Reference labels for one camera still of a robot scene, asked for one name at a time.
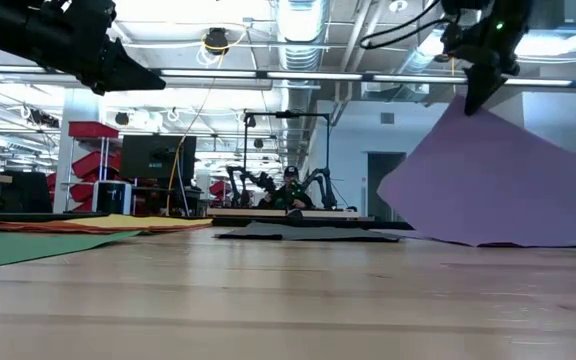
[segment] purple paper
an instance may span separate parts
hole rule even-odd
[[[472,246],[576,246],[576,154],[456,97],[379,195],[416,230]]]

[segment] wall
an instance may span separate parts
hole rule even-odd
[[[351,102],[339,124],[331,134],[330,169],[338,189],[340,206],[362,207],[362,187],[368,173],[369,152],[410,153],[434,126],[447,104],[424,107],[414,103]],[[332,103],[320,101],[318,111],[326,112]],[[381,125],[380,113],[395,114],[395,125]],[[304,170],[325,166],[325,123],[319,122],[313,134],[307,165]],[[310,188],[315,204],[321,205],[321,196]]]
[[[339,125],[332,131],[330,169],[333,183],[348,205],[362,208],[362,188],[367,176],[367,153],[412,152],[432,129],[447,104],[426,108],[414,103],[351,102]],[[319,111],[330,111],[332,103],[320,101]],[[576,153],[576,94],[519,93],[508,96],[490,109],[508,121]],[[393,112],[395,125],[380,125],[380,113]],[[304,166],[325,166],[325,124],[313,134]],[[315,204],[320,195],[312,187]],[[336,192],[340,206],[344,202]]]
[[[576,94],[524,93],[526,129],[576,153]]]

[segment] wood grain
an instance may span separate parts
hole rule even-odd
[[[576,250],[227,230],[0,267],[0,359],[576,359]]]

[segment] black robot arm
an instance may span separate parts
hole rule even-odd
[[[319,189],[321,191],[321,202],[324,205],[324,209],[332,210],[337,208],[337,199],[335,198],[335,194],[332,191],[332,181],[330,180],[330,169],[315,169],[313,172],[304,180],[301,186],[304,190],[308,189],[310,184],[313,181],[317,181],[319,183]]]
[[[243,186],[243,193],[240,193],[237,189],[237,183],[235,181],[235,171],[240,172],[241,175],[239,179],[242,182]],[[228,177],[230,178],[230,187],[232,188],[232,206],[239,207],[247,205],[250,202],[250,198],[248,197],[248,192],[246,191],[246,179],[252,181],[253,184],[257,185],[259,188],[264,189],[268,193],[273,193],[276,190],[275,182],[273,179],[262,172],[259,174],[259,177],[254,176],[250,172],[246,171],[241,166],[228,166],[226,167],[226,172],[228,173]]]
[[[442,0],[448,15],[459,18],[463,9],[483,10],[491,0]],[[467,115],[474,114],[505,82],[503,74],[518,75],[515,49],[528,32],[533,0],[496,0],[490,15],[462,30],[448,24],[441,41],[440,58],[454,57],[473,65],[465,69],[468,78]]]
[[[0,0],[0,50],[74,75],[95,93],[159,90],[166,83],[131,59],[106,31],[112,0]]]

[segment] ceiling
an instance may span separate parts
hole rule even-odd
[[[215,68],[223,69],[281,69],[282,49],[286,49],[283,34],[276,19],[283,3],[290,0],[204,0],[188,2],[178,0],[115,0],[118,17],[108,34],[119,38],[128,53],[139,63],[150,68]],[[419,37],[413,36],[401,43],[374,51],[360,51],[351,37],[356,24],[379,31],[395,24],[404,23],[422,10],[427,1],[408,0],[405,9],[390,11],[386,0],[319,0],[329,8],[324,18],[321,40],[309,44],[291,44],[293,48],[306,49],[316,46],[322,49],[318,70],[334,72],[393,72],[408,58],[411,49],[422,44],[429,31]],[[371,1],[371,6],[364,4]],[[368,9],[365,19],[361,9]],[[436,19],[441,9],[431,11],[422,22]],[[308,17],[302,16],[293,23],[297,27],[306,27]],[[223,27],[228,30],[228,39],[232,46],[219,64],[209,56],[204,56],[201,43],[207,30]],[[414,30],[409,26],[397,34]],[[354,44],[351,65],[342,67],[349,41]],[[571,69],[576,67],[576,53],[566,56],[544,56],[522,58],[522,74],[535,74],[540,68],[556,67]],[[31,62],[0,51],[0,64],[32,65]],[[458,72],[460,64],[429,63],[417,74],[450,75]],[[332,100],[335,85],[332,83],[295,84],[290,82],[256,80],[232,81],[219,80],[212,90],[208,82],[196,79],[184,79],[171,83],[171,88],[160,92],[123,92],[109,93],[104,98],[104,115],[109,124],[122,131],[148,131],[182,133],[193,123],[190,133],[201,134],[199,149],[202,152],[218,151],[211,161],[206,161],[210,170],[223,168],[224,164],[236,162],[235,153],[241,151],[242,113],[244,109],[253,111],[284,110],[289,92],[306,94],[312,100]],[[36,129],[32,119],[26,119],[24,107],[36,107],[57,118],[62,115],[66,88],[78,87],[67,76],[11,76],[0,74],[0,130]],[[131,122],[127,126],[115,124],[118,112],[130,113]],[[308,149],[309,134],[312,130],[311,119],[276,120],[262,118],[258,126],[251,130],[256,137],[264,138],[262,153],[275,154],[272,171],[280,173],[281,167],[288,162],[296,162]],[[224,135],[214,140],[210,134]],[[46,171],[54,170],[53,163],[45,159],[57,159],[59,153],[59,134],[20,134],[0,133],[0,154],[15,152],[34,154],[37,163],[24,164]],[[253,166],[267,167],[267,156],[253,160]]]

